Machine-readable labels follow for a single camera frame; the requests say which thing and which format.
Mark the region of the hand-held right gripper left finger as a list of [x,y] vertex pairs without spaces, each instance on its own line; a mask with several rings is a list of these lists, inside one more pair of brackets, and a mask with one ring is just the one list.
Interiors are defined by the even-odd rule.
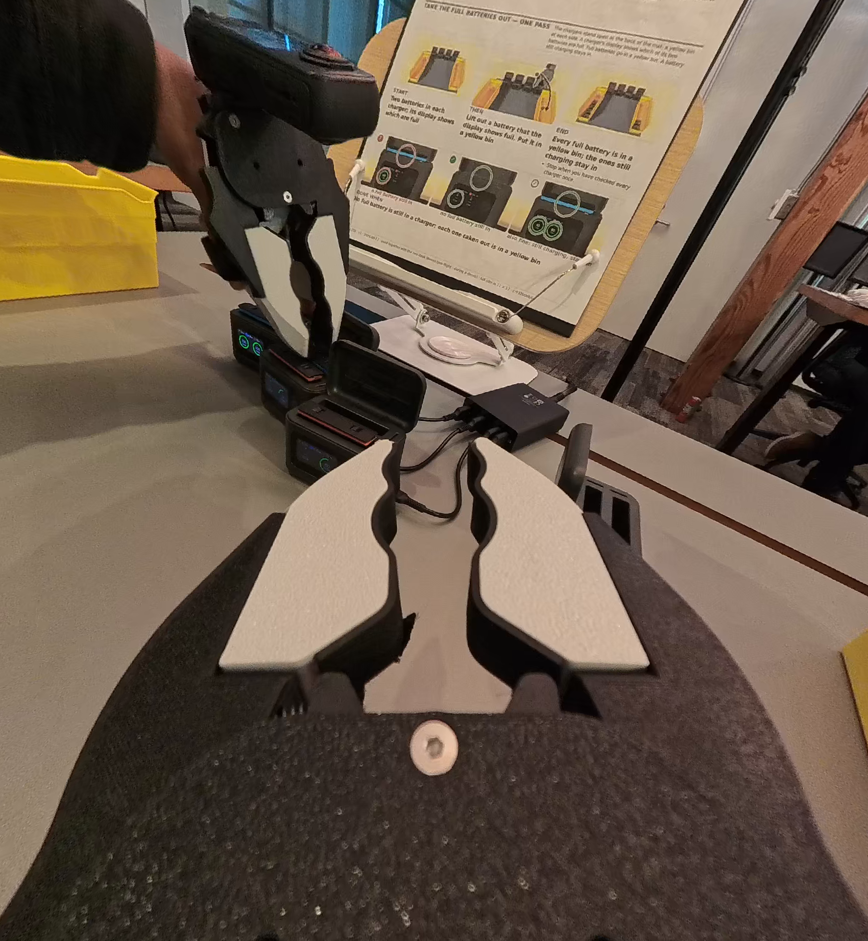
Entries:
[[400,658],[407,641],[392,543],[403,444],[376,442],[291,504],[220,671],[375,677]]

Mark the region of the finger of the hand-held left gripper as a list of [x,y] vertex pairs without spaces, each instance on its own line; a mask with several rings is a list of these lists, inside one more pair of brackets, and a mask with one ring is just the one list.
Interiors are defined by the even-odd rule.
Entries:
[[261,284],[256,306],[291,351],[313,359],[310,320],[303,311],[306,298],[294,275],[296,265],[304,275],[309,274],[306,264],[312,253],[308,232],[299,229],[286,238],[272,229],[246,229],[245,236]]
[[339,339],[346,302],[346,265],[333,217],[308,220],[299,260],[309,276],[313,301],[308,327],[309,358],[328,359]]

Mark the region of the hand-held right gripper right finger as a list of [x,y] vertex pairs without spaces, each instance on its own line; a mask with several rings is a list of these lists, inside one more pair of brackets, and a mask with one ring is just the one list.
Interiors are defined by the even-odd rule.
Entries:
[[553,667],[646,671],[651,660],[577,501],[492,441],[474,441],[469,454],[476,614]]

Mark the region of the black battery charger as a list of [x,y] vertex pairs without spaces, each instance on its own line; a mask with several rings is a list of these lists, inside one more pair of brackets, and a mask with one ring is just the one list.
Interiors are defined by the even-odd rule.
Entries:
[[234,358],[254,373],[260,372],[260,359],[268,349],[294,353],[252,302],[235,307],[229,313],[229,323]]
[[261,400],[265,410],[281,424],[287,414],[312,398],[325,394],[333,355],[305,359],[276,335],[266,342],[259,358]]
[[643,541],[638,500],[628,493],[591,476],[593,426],[579,422],[569,435],[549,436],[562,448],[555,483],[587,516],[606,523],[639,557]]
[[[287,414],[286,468],[306,485],[322,479],[349,459],[379,442],[398,443],[415,430],[427,394],[426,378],[380,351],[340,340],[332,349],[325,394]],[[360,448],[299,417],[300,410],[331,409],[379,433]]]

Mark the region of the red-edged black battery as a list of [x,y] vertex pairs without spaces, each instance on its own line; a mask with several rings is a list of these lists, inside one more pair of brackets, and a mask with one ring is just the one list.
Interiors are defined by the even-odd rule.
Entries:
[[360,448],[371,446],[380,439],[379,433],[372,428],[331,409],[301,409],[299,417]]

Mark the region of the black usb hub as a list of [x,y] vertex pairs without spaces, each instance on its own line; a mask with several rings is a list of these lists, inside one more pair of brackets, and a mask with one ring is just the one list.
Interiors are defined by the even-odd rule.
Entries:
[[569,410],[552,396],[513,384],[469,396],[458,420],[478,437],[514,453],[558,433]]

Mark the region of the person's left forearm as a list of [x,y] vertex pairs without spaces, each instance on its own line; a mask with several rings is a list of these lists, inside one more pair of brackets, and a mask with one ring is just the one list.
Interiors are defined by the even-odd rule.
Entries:
[[126,1],[0,1],[0,151],[112,171],[146,166],[157,59]]

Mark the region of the person's left hand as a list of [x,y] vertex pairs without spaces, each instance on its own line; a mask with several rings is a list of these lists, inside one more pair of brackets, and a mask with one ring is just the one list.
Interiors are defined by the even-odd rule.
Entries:
[[205,86],[193,66],[161,43],[155,43],[156,133],[162,161],[203,206],[208,192],[203,179],[205,152],[197,134],[203,112]]

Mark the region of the white stand base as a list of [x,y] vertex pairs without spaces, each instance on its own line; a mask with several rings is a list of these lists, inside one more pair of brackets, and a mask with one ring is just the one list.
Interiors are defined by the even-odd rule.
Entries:
[[544,394],[568,387],[522,359],[502,359],[492,343],[480,343],[437,322],[417,324],[404,314],[375,323],[374,329],[381,352],[459,394],[484,394],[515,384]]

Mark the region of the instruction board on stand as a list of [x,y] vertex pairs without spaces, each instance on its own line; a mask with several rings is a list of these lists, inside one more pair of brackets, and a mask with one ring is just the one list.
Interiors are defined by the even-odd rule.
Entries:
[[743,2],[415,2],[350,245],[569,337]]

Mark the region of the wooden desk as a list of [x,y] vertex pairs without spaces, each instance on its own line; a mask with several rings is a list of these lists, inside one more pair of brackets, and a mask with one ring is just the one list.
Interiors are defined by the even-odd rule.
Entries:
[[756,430],[775,404],[789,390],[793,381],[809,366],[818,352],[841,330],[857,324],[868,329],[868,309],[851,303],[821,288],[802,285],[799,294],[805,300],[804,315],[813,324],[811,331],[793,353],[772,373],[754,400],[726,430],[715,450],[733,454]]

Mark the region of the black metal stand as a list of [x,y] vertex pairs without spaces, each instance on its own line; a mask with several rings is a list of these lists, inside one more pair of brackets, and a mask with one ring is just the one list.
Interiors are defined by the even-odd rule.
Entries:
[[674,264],[610,375],[602,392],[602,399],[606,402],[614,402],[624,387],[772,125],[805,74],[812,55],[841,5],[841,1],[818,1],[813,7],[753,120],[747,126],[744,136],[711,192],[698,220],[677,254]]

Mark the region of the black computer monitor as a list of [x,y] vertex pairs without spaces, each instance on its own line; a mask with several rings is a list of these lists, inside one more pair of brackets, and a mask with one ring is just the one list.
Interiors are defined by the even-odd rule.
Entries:
[[838,221],[811,253],[803,270],[836,284],[842,272],[868,244],[868,229]]

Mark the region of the wooden pillar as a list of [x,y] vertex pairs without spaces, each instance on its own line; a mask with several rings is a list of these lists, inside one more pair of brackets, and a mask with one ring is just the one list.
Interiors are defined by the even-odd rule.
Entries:
[[668,388],[661,402],[664,411],[680,413],[692,397],[711,393],[867,183],[868,94]]

